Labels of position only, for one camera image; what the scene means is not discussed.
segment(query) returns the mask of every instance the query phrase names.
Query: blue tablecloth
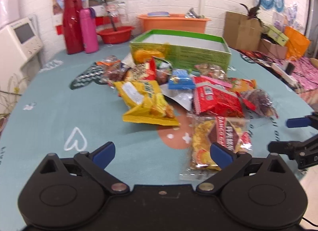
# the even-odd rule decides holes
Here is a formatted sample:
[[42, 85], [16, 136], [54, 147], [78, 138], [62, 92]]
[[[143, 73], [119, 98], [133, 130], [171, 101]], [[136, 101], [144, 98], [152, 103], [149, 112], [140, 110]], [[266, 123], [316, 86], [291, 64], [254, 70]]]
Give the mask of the blue tablecloth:
[[[164, 137], [155, 125], [124, 123], [121, 116], [127, 106], [116, 91], [95, 83], [77, 90], [69, 88], [70, 82], [92, 62], [109, 55], [122, 59], [128, 52], [127, 43], [103, 45], [94, 54], [67, 55], [61, 51], [31, 82], [0, 140], [0, 149], [4, 151], [0, 159], [1, 231], [24, 226], [17, 207], [18, 195], [49, 152], [72, 157], [77, 150], [93, 151], [107, 141], [113, 141], [116, 157], [107, 171], [131, 188], [134, 184], [187, 183], [179, 179], [187, 149], [165, 145]], [[285, 84], [259, 65], [243, 60], [234, 50], [231, 66], [233, 70], [229, 70], [228, 75], [256, 79], [258, 87], [272, 97], [279, 114], [279, 119], [270, 119], [246, 112], [246, 117], [251, 118], [249, 131], [255, 157], [266, 157], [266, 146], [272, 140], [303, 141], [316, 133], [311, 127], [285, 127], [287, 118], [302, 117], [312, 111]], [[297, 174], [296, 163], [288, 161], [288, 164]]]

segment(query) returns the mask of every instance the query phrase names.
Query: power strip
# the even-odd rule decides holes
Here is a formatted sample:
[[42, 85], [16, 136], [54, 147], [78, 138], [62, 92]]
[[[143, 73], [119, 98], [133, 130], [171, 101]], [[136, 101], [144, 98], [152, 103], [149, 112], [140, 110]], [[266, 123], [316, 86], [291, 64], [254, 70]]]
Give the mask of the power strip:
[[279, 64], [273, 63], [273, 64], [271, 65], [271, 68], [272, 68], [275, 72], [277, 72], [280, 76], [282, 76], [282, 78], [283, 78], [284, 80], [286, 80], [286, 82], [287, 82], [289, 85], [291, 85], [292, 87], [295, 87], [295, 86], [297, 85], [298, 81], [297, 81], [294, 77], [288, 75], [288, 74], [280, 67]]

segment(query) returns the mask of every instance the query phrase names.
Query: barcode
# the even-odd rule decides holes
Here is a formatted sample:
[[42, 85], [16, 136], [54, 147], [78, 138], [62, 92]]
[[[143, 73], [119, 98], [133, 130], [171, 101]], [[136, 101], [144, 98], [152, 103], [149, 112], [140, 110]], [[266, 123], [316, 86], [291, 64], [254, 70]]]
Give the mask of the barcode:
[[206, 95], [213, 95], [212, 88], [210, 88], [210, 87], [203, 87], [203, 90], [204, 90], [204, 94], [206, 94]]

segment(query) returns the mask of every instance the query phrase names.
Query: snack pile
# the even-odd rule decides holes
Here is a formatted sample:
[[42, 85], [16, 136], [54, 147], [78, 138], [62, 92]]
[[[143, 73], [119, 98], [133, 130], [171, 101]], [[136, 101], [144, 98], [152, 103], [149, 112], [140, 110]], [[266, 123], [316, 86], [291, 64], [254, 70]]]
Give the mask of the snack pile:
[[110, 56], [96, 62], [71, 88], [86, 85], [87, 76], [93, 74], [97, 84], [117, 89], [128, 106], [122, 119], [131, 123], [179, 126], [166, 98], [176, 101], [192, 117], [191, 156], [186, 167], [191, 176], [220, 170], [210, 156], [214, 142], [235, 153], [252, 149], [242, 106], [260, 116], [278, 117], [270, 97], [257, 89], [255, 80], [230, 78], [218, 65], [198, 64], [192, 75], [186, 69], [175, 69], [165, 60], [164, 50], [134, 50], [126, 58], [121, 62]]

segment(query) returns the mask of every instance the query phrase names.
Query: blue snack package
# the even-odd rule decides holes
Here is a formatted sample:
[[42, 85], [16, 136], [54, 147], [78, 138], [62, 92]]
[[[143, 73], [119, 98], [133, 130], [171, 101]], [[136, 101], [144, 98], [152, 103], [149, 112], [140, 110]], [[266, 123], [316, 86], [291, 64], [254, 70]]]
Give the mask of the blue snack package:
[[189, 76], [187, 70], [174, 69], [172, 70], [171, 78], [168, 81], [168, 89], [170, 90], [192, 90], [196, 86]]

